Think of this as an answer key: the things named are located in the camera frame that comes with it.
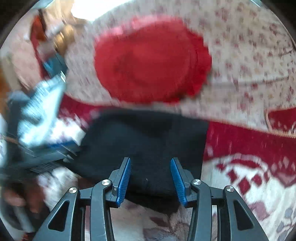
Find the person's hand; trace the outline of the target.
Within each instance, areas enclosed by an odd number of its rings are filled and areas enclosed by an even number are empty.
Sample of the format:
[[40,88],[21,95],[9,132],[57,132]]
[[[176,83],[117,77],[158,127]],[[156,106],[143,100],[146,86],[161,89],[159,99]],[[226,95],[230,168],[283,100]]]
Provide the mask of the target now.
[[32,184],[25,188],[25,197],[17,194],[12,189],[4,189],[4,200],[11,206],[29,206],[32,213],[40,213],[44,206],[44,192],[38,184]]

